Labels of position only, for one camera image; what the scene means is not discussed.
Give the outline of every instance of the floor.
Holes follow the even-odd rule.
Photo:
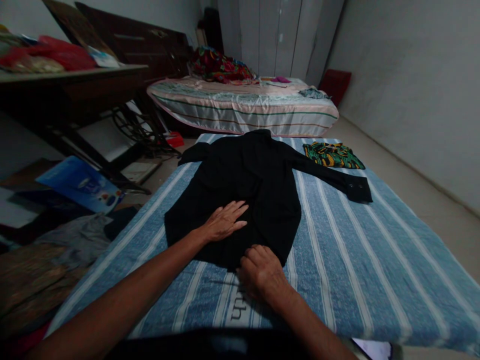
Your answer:
[[[351,147],[365,165],[382,178],[416,215],[442,238],[463,267],[480,283],[480,264],[478,263],[480,219],[478,217],[438,191],[417,172],[376,144],[348,120],[340,118],[325,137],[340,139]],[[194,139],[185,139],[185,146],[178,149],[183,152],[194,143]],[[144,183],[144,186],[155,192],[177,168],[177,163],[176,158],[165,161]],[[146,195],[129,194],[124,201],[144,204],[149,198]],[[407,360],[474,359],[451,350],[411,346],[403,347],[403,358]]]

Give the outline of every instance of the blue bedsheet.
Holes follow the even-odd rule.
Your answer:
[[[203,134],[198,141],[212,143],[222,136]],[[303,143],[314,141],[281,140],[299,152]],[[166,249],[164,214],[198,166],[188,163],[175,170],[72,291],[49,334]],[[368,177],[373,203],[348,201],[316,177],[294,170],[302,218],[284,268],[290,284],[338,335],[479,356],[479,285],[371,170],[337,170]],[[234,274],[195,260],[129,337],[202,327],[282,326],[269,309],[243,297]]]

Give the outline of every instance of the forearm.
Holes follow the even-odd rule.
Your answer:
[[[102,358],[125,338],[205,243],[201,234],[192,231],[95,300],[28,358]]]
[[[314,359],[356,360],[340,339],[310,309],[305,300],[292,289],[287,301],[276,309]]]

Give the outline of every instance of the mattress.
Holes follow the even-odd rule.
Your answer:
[[[203,134],[211,143],[224,135]],[[312,139],[279,138],[302,152]],[[318,139],[329,143],[337,139]],[[164,215],[199,163],[176,169],[79,282],[53,319],[57,329],[126,275],[167,248]],[[480,354],[480,286],[441,239],[370,169],[373,203],[294,170],[301,222],[286,265],[289,283],[336,334]],[[194,260],[129,338],[204,327],[282,328],[271,311],[243,296],[233,273]]]
[[[150,85],[153,101],[178,121],[194,128],[229,134],[269,129],[277,137],[318,138],[339,117],[328,99],[299,94],[308,86],[261,81],[254,85],[207,82],[192,77]]]

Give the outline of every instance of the shirt cuff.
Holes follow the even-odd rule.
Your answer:
[[[366,177],[350,176],[346,180],[346,197],[357,203],[372,203],[369,181]]]

